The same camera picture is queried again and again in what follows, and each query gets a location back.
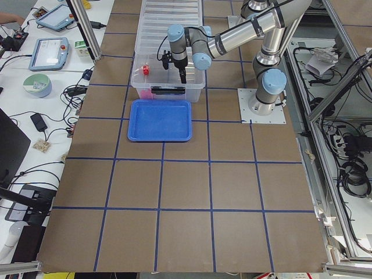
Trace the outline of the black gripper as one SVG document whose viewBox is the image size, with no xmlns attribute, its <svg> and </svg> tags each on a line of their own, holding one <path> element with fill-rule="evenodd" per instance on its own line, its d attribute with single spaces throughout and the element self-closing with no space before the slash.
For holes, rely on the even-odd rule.
<svg viewBox="0 0 372 279">
<path fill-rule="evenodd" d="M 171 51 L 163 51 L 162 65 L 164 69 L 169 69 L 169 64 L 173 63 L 178 68 L 180 80 L 182 84 L 187 83 L 186 79 L 186 66 L 188 65 L 187 50 L 184 49 L 171 49 Z"/>
</svg>

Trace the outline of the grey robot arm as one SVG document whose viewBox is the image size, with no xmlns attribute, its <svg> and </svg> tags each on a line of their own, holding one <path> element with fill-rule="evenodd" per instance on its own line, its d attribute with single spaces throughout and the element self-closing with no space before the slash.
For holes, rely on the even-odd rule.
<svg viewBox="0 0 372 279">
<path fill-rule="evenodd" d="M 182 83 L 186 82 L 185 68 L 188 64 L 187 48 L 191 48 L 192 61 L 198 70 L 207 70 L 213 59 L 262 38 L 261 49 L 253 60 L 257 90 L 248 102 L 256 115 L 268 116 L 273 112 L 278 96 L 287 84 L 286 75 L 278 69 L 282 51 L 292 37 L 310 1 L 244 1 L 241 21 L 234 27 L 212 35 L 206 26 L 184 27 L 173 24 L 167 30 L 166 39 L 170 50 L 158 60 L 164 69 L 173 63 L 179 70 Z"/>
</svg>

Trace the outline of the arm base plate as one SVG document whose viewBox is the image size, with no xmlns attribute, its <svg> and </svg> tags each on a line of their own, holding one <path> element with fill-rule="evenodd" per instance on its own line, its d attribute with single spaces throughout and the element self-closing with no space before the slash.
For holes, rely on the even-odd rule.
<svg viewBox="0 0 372 279">
<path fill-rule="evenodd" d="M 246 19 L 244 19 L 241 16 L 228 16 L 227 20 L 228 20 L 228 28 L 233 28 L 234 26 L 239 25 L 246 21 Z"/>
<path fill-rule="evenodd" d="M 239 88 L 238 101 L 241 122 L 246 124 L 286 124 L 284 106 L 279 96 L 275 103 L 266 105 L 256 99 L 256 89 Z"/>
</svg>

